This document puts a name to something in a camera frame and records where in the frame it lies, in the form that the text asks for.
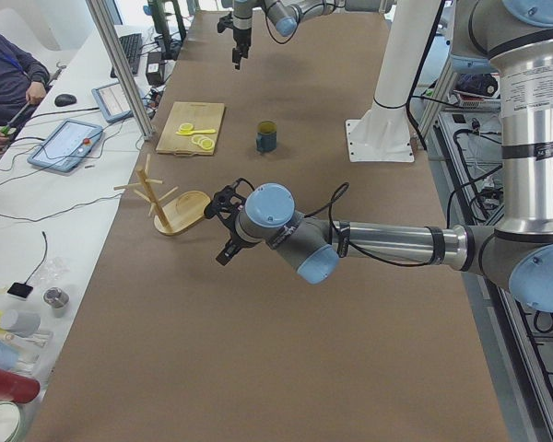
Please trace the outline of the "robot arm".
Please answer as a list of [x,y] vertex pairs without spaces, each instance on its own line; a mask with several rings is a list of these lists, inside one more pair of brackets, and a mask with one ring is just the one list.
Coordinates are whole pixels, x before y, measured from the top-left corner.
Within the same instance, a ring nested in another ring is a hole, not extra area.
[[[327,1],[233,1],[218,21],[232,29],[232,62],[240,68],[251,47],[253,8],[261,7],[284,37],[299,24],[341,8]],[[397,9],[371,109],[347,120],[347,148],[353,161],[407,160],[409,101],[436,31],[443,1],[396,1]],[[295,210],[289,190],[266,183],[247,197],[236,189],[244,178],[217,192],[205,217],[217,216],[229,240],[216,257],[226,265],[240,250],[264,242],[310,284],[327,278],[340,258],[366,256],[399,267],[445,264],[486,278],[521,304],[553,313],[553,1],[456,1],[451,56],[457,72],[498,71],[501,101],[502,218],[497,225],[452,226],[452,199],[464,187],[433,179],[446,202],[446,228],[399,227],[335,221],[332,206],[307,215]]]
[[218,32],[232,31],[235,46],[232,62],[241,69],[241,60],[247,59],[252,47],[253,11],[260,8],[265,21],[271,22],[277,33],[291,38],[302,21],[327,16],[338,10],[350,12],[387,13],[395,1],[233,1],[232,10],[218,22]]

